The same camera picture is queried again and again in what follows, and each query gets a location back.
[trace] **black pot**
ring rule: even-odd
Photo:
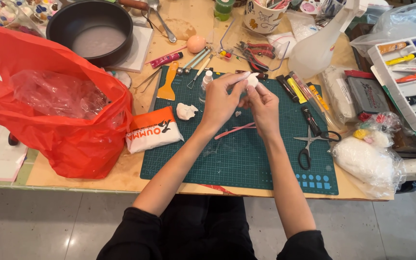
[[[148,10],[148,5],[144,2],[126,0],[125,3],[130,7]],[[133,44],[133,21],[121,6],[103,0],[84,0],[63,7],[49,21],[46,37],[72,49],[76,37],[95,26],[114,27],[124,33],[126,39],[115,50],[100,56],[87,57],[87,61],[98,67],[107,67],[128,57]]]

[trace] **clay ball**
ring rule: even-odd
[[[205,38],[201,37],[200,35],[191,36],[187,40],[187,49],[191,53],[199,53],[203,48],[205,48]]]

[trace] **hand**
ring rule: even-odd
[[[247,95],[240,100],[239,107],[251,108],[259,136],[264,140],[280,138],[279,98],[262,83],[256,88],[247,86]]]
[[[248,83],[245,79],[249,75],[249,71],[242,74],[226,73],[207,85],[205,110],[200,122],[204,129],[215,134],[229,120],[239,104],[240,95],[245,91]]]

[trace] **pot handle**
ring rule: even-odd
[[[143,1],[136,1],[136,0],[118,0],[117,1],[120,5],[131,7],[135,9],[139,9],[142,11],[148,11],[149,5]]]

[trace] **orange scraper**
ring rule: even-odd
[[[174,91],[171,88],[171,83],[174,80],[174,77],[176,77],[176,71],[177,68],[179,68],[179,62],[171,62],[170,68],[168,69],[168,72],[166,73],[166,81],[165,84],[158,89],[157,97],[158,98],[164,98],[174,101],[176,99],[176,96],[174,95]]]

